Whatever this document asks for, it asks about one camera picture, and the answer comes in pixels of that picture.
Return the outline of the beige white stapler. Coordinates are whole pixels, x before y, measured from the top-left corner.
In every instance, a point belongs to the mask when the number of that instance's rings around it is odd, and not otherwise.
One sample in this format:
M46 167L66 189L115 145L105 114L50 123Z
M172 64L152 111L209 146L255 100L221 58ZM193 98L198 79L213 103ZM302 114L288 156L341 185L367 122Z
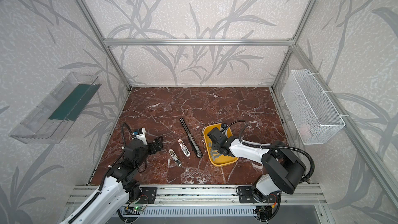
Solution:
M169 149L169 153L170 153L173 161L177 164L177 166L182 167L181 160L178 158L178 156L175 154L175 152L172 149Z

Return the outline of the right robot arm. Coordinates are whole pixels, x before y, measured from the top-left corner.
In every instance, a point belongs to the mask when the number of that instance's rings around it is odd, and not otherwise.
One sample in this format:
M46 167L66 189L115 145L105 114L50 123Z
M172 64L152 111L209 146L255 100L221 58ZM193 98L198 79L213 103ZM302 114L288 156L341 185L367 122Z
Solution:
M293 194L298 184L308 180L315 170L312 157L305 151L286 146L282 142L258 144L242 140L239 136L228 136L228 127L208 126L204 138L212 150L221 154L221 158L232 160L244 158L259 163L267 174L261 175L254 182L249 198L262 203L273 196L277 201L277 193Z

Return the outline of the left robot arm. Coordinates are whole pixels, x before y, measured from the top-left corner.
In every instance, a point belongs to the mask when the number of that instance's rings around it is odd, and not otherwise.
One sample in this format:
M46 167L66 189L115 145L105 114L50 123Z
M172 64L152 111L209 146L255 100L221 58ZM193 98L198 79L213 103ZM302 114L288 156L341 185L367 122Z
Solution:
M138 169L149 155L163 149L163 137L147 143L143 134L132 139L111 165L96 191L85 200L64 224L105 224L123 205L140 198L140 184L134 179Z

